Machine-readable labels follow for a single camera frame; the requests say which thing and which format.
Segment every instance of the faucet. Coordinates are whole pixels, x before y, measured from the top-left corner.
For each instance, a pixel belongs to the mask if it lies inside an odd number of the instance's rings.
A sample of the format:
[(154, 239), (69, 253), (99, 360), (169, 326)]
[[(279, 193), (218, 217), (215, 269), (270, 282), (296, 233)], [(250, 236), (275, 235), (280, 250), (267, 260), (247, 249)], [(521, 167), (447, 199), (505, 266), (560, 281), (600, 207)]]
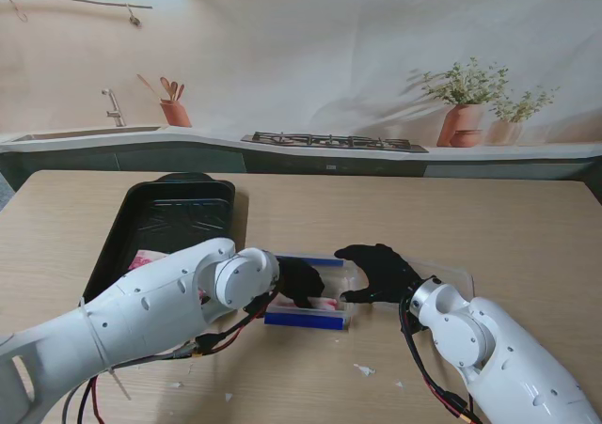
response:
[(106, 111), (106, 116), (109, 118), (115, 119), (115, 126), (123, 127), (125, 126), (125, 121), (123, 121), (123, 115), (121, 114), (121, 110), (119, 109), (119, 105), (117, 104), (117, 99), (115, 98), (115, 94), (113, 90), (110, 88), (103, 89), (103, 95), (108, 95), (111, 99), (111, 103), (113, 103), (113, 110)]

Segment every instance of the kitchen counter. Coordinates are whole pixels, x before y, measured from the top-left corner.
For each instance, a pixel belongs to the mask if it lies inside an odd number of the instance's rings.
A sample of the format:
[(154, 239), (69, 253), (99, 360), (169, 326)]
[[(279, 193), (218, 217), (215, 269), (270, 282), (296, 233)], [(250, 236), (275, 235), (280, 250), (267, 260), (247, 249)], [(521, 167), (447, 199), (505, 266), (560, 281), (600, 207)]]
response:
[[(374, 151), (365, 149), (322, 149), (278, 147), (242, 142), (243, 133), (207, 131), (196, 128), (155, 127), (154, 131), (128, 133), (136, 127), (127, 127), (123, 132), (97, 135), (70, 136), (68, 138), (45, 138), (24, 140), (19, 138), (31, 133), (4, 134), (0, 137), (0, 152), (36, 152), (65, 149), (87, 149), (129, 144), (156, 142), (200, 143), (216, 148), (251, 149), (255, 151), (288, 154), (295, 156), (325, 156), (332, 158), (380, 159), (391, 161), (496, 161), (529, 159), (582, 159), (602, 156), (602, 143), (591, 144), (549, 144), (538, 147), (488, 147), (470, 149), (425, 147), (428, 153), (405, 153), (395, 151)], [(56, 131), (65, 133), (68, 130)]]

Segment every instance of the wooden spoon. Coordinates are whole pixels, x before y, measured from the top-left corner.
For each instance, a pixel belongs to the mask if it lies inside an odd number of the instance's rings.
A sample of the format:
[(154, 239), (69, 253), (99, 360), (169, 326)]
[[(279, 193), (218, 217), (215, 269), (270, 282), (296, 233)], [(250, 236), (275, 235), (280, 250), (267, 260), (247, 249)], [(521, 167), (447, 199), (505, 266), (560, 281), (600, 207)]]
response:
[(182, 92), (184, 92), (184, 84), (182, 84), (180, 86), (180, 91), (178, 92), (178, 98), (176, 98), (176, 101), (180, 100), (180, 97), (182, 96)]
[(161, 76), (161, 86), (163, 86), (163, 88), (167, 92), (167, 95), (169, 95), (169, 98), (171, 98), (171, 85), (169, 84), (169, 81), (163, 76)]
[(176, 101), (176, 94), (178, 93), (178, 83), (175, 81), (171, 83), (171, 100)]
[(144, 79), (141, 74), (137, 74), (136, 76), (138, 77), (138, 79), (140, 81), (142, 81), (142, 84), (144, 84), (146, 87), (148, 87), (152, 91), (152, 93), (154, 93), (154, 95), (159, 99), (159, 101), (161, 101), (161, 95), (159, 95), (157, 92), (154, 91), (154, 88), (152, 88), (152, 86), (149, 84), (149, 82), (146, 79)]

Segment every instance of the pink meat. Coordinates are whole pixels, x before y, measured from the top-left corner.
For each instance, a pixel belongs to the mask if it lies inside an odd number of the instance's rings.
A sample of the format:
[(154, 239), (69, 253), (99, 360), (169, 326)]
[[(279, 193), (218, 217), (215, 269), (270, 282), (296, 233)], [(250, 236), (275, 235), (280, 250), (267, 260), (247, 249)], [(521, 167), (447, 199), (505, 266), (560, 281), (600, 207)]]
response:
[[(330, 299), (328, 297), (310, 297), (309, 302), (314, 309), (321, 309), (322, 311), (335, 311), (338, 304), (336, 299)], [(282, 294), (277, 295), (273, 303), (276, 306), (296, 307), (293, 299), (289, 299)]]
[(142, 267), (150, 262), (157, 261), (158, 259), (165, 258), (166, 253), (153, 252), (152, 250), (138, 250), (135, 254), (134, 260), (128, 267), (128, 271)]

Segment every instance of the white paper scrap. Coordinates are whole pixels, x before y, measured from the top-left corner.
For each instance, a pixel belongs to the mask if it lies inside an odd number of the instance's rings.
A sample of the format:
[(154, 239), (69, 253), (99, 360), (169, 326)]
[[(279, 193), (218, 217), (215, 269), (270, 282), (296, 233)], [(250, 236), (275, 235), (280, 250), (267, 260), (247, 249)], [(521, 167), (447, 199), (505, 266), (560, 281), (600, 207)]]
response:
[(361, 370), (361, 372), (362, 372), (362, 373), (363, 373), (363, 374), (364, 374), (366, 377), (368, 377), (369, 375), (373, 375), (373, 374), (376, 372), (376, 370), (374, 370), (374, 369), (371, 369), (371, 368), (368, 368), (367, 366), (360, 366), (360, 365), (356, 365), (356, 364), (354, 364), (354, 366), (355, 366), (356, 368), (358, 368), (359, 370)]

